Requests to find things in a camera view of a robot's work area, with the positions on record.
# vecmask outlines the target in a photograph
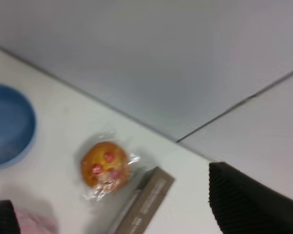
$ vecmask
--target table surface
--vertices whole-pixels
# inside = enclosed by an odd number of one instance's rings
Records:
[[[104,234],[117,211],[83,200],[78,164],[95,134],[113,129],[176,178],[146,234],[221,233],[208,204],[208,160],[1,51],[0,83],[24,93],[38,119],[29,154],[0,170],[0,199],[54,217],[59,233]]]

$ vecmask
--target pastry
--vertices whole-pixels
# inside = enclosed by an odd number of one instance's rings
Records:
[[[130,166],[124,150],[113,142],[96,144],[83,157],[81,172],[85,183],[100,186],[102,192],[123,187],[130,177]]]

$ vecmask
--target pink fabric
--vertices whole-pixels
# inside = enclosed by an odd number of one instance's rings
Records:
[[[32,214],[29,211],[14,207],[19,222],[21,234],[56,234],[56,222],[47,217]]]

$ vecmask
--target black object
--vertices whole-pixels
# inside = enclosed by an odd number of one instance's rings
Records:
[[[0,201],[0,234],[21,234],[11,201]]]
[[[209,205],[224,234],[293,234],[293,200],[224,162],[209,164]]]

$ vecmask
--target bowl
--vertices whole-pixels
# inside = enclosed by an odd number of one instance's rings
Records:
[[[0,168],[25,157],[33,144],[35,130],[35,112],[28,99],[0,84]]]

